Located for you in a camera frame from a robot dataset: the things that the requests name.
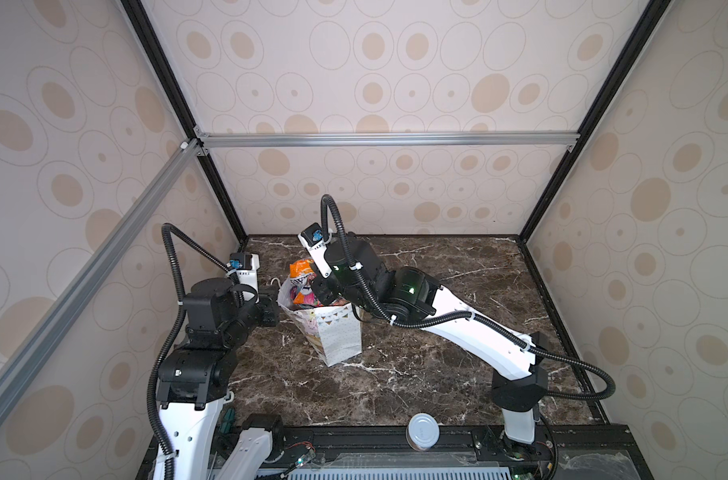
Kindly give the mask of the pink Fox's candy packet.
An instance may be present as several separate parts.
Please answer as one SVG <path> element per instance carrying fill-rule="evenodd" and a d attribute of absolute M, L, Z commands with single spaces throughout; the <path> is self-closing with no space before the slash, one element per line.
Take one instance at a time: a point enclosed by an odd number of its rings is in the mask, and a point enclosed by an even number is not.
<path fill-rule="evenodd" d="M 308 285 L 293 286 L 290 290 L 292 304 L 296 308 L 317 308 L 323 304 L 319 301 L 312 288 Z"/>

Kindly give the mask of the orange snack packet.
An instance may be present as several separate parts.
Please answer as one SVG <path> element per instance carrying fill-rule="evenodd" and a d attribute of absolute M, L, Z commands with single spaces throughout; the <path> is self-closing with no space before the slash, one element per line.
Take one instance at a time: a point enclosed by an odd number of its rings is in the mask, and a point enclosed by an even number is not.
<path fill-rule="evenodd" d="M 309 284 L 316 276 L 314 266 L 311 258 L 295 261 L 290 265 L 289 281 L 299 287 Z"/>

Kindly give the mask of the white paper bag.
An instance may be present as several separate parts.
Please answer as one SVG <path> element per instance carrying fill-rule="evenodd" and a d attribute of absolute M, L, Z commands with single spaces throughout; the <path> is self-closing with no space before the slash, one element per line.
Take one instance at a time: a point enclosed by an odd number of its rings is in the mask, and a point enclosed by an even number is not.
<path fill-rule="evenodd" d="M 351 304 L 299 309 L 292 303 L 293 288 L 287 278 L 279 289 L 278 304 L 322 362 L 331 367 L 362 353 L 361 323 Z"/>

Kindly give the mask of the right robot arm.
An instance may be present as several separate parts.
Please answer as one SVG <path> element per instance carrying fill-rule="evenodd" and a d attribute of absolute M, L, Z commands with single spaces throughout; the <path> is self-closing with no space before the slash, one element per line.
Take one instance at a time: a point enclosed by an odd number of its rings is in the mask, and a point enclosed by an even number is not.
<path fill-rule="evenodd" d="M 542 398 L 590 402 L 616 391 L 614 379 L 603 369 L 548 351 L 540 335 L 503 326 L 424 271 L 411 266 L 388 269 L 368 241 L 347 231 L 329 194 L 320 200 L 319 222 L 298 237 L 314 262 L 312 290 L 323 305 L 344 299 L 354 312 L 365 311 L 392 327 L 438 335 L 490 365 L 496 373 L 492 401 L 502 410 L 503 436 L 512 443 L 534 443 L 535 410 Z M 590 372 L 604 387 L 593 393 L 552 390 L 541 366 L 545 360 Z"/>

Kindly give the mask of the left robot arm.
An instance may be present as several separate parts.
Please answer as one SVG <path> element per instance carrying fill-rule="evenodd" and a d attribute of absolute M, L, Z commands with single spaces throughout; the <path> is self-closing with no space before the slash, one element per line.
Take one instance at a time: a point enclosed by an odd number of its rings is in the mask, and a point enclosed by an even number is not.
<path fill-rule="evenodd" d="M 161 227 L 178 314 L 150 372 L 146 403 L 158 442 L 157 479 L 203 479 L 218 419 L 232 393 L 237 350 L 258 327 L 279 323 L 276 285 L 258 284 L 260 259 L 234 253 L 223 262 L 171 223 Z M 175 242 L 223 271 L 187 288 Z"/>

